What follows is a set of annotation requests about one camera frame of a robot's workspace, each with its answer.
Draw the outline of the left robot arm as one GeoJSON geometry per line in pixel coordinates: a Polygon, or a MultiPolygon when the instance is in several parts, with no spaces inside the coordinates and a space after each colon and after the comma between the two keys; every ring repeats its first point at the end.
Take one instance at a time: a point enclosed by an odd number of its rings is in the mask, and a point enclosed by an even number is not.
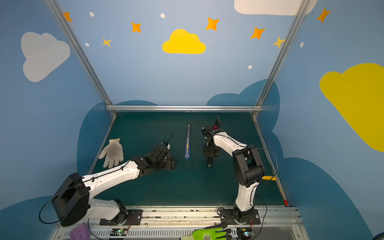
{"type": "Polygon", "coordinates": [[[138,224],[139,220],[134,220],[120,200],[105,201],[95,196],[157,170],[173,171],[176,159],[171,156],[170,148],[169,143],[161,142],[148,154],[134,157],[121,166],[92,175],[69,175],[51,201],[61,226],[69,227],[88,219],[100,219],[101,225],[106,226],[138,224]]]}

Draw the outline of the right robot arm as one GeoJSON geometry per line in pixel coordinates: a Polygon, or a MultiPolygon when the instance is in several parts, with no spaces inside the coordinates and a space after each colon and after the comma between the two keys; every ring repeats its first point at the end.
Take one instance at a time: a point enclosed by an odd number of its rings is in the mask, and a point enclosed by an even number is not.
{"type": "Polygon", "coordinates": [[[202,127],[202,134],[207,141],[203,146],[203,155],[207,157],[208,167],[213,166],[214,158],[221,155],[221,150],[233,158],[234,173],[239,183],[233,216],[238,223],[244,223],[256,214],[254,198],[257,187],[265,175],[259,149],[230,137],[219,128],[219,124],[202,127]]]}

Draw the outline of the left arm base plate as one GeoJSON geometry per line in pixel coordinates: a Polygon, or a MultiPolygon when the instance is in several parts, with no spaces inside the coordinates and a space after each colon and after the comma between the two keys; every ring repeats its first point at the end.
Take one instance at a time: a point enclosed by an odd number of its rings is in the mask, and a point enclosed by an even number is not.
{"type": "Polygon", "coordinates": [[[122,210],[112,220],[101,219],[100,226],[139,226],[143,210],[122,210]]]}

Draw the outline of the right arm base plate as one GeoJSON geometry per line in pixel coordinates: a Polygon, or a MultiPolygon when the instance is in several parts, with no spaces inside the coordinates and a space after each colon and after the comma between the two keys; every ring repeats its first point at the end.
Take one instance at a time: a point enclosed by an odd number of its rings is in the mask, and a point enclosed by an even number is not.
{"type": "Polygon", "coordinates": [[[238,209],[217,209],[221,223],[228,225],[260,225],[261,219],[259,212],[251,208],[246,212],[241,212],[238,209]]]}

